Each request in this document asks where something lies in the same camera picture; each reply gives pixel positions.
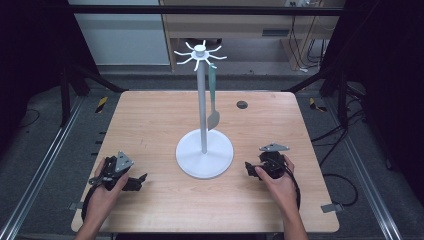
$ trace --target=white round base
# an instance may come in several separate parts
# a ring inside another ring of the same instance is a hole
[[[177,145],[178,165],[188,175],[199,179],[214,178],[223,173],[233,161],[233,145],[219,131],[207,132],[207,152],[202,153],[200,129],[187,133]]]

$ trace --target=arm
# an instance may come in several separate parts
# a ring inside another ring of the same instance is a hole
[[[293,163],[288,157],[285,157],[285,159],[289,169],[293,172]],[[296,190],[291,178],[287,174],[284,174],[281,178],[272,179],[262,168],[256,167],[255,170],[259,177],[265,182],[274,201],[280,209],[284,222],[284,239],[308,239],[302,218],[297,209]]]
[[[102,159],[96,169],[95,176],[99,176],[105,161]],[[118,200],[119,193],[128,181],[128,173],[119,178],[115,187],[108,191],[103,185],[96,188],[88,203],[87,215],[84,223],[78,230],[76,240],[95,239],[103,222],[109,216]]]

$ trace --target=wooden table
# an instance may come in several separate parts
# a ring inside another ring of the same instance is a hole
[[[144,173],[148,177],[139,192],[121,193],[101,231],[282,232],[280,213],[265,184],[248,176],[245,169],[245,161],[258,164],[259,147],[272,142],[290,147],[282,153],[296,166],[306,230],[337,231],[336,214],[321,210],[331,201],[295,96],[218,91],[216,99],[221,114],[216,130],[231,140],[234,158],[222,175],[198,180],[184,173],[175,157],[180,139],[199,128],[197,92],[122,94],[91,176],[103,157],[116,156],[121,150],[135,162],[130,177]],[[248,103],[246,109],[236,106],[241,100]],[[78,231],[81,224],[78,210],[72,229]]]

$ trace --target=wall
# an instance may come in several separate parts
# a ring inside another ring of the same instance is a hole
[[[69,4],[159,5],[157,0],[68,0]],[[159,14],[75,14],[97,65],[169,65]]]

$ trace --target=finger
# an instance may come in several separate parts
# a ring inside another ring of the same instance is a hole
[[[268,175],[265,170],[263,170],[261,167],[255,167],[255,171],[258,174],[258,176],[265,182],[269,183],[271,181],[271,177]]]
[[[128,173],[124,173],[119,179],[118,182],[116,182],[115,186],[112,189],[112,192],[115,194],[119,194],[121,190],[125,187],[125,185],[128,182]]]
[[[104,165],[105,165],[105,158],[102,158],[102,160],[99,162],[99,165],[97,165],[96,171],[94,172],[94,176],[97,177],[100,175]]]
[[[294,173],[294,164],[292,163],[292,161],[290,161],[289,157],[287,157],[286,155],[283,155],[283,156],[284,156],[284,159],[286,160],[287,167],[290,169],[292,173]]]

